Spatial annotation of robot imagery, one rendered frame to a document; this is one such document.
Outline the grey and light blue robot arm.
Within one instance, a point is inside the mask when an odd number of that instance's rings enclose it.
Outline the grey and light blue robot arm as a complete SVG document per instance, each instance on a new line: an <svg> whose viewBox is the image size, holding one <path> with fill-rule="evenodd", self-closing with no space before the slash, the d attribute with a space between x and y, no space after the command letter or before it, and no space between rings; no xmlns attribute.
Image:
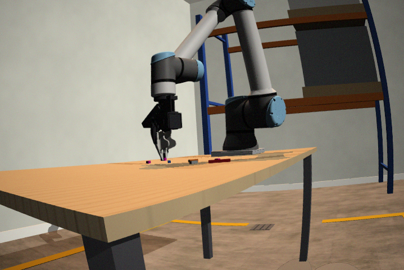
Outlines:
<svg viewBox="0 0 404 270"><path fill-rule="evenodd" d="M284 100L271 87L254 6L255 0L217 0L175 52L160 52L151 57L151 97L175 96L175 84L202 79L203 63L192 58L218 23L233 15L251 91L248 96L225 100L223 151L257 150L255 128L278 127L286 116Z"/></svg>

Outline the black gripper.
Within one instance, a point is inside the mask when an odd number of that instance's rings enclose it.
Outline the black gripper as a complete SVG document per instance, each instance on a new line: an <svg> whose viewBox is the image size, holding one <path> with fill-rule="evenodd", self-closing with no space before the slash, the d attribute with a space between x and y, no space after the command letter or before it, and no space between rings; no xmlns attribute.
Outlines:
<svg viewBox="0 0 404 270"><path fill-rule="evenodd" d="M172 95L154 97L154 102L158 102L160 109L152 117L151 137L162 161L167 159L169 149L176 146L176 141L171 138L171 130L182 128L181 113L175 111L174 100L177 99L178 96Z"/></svg>

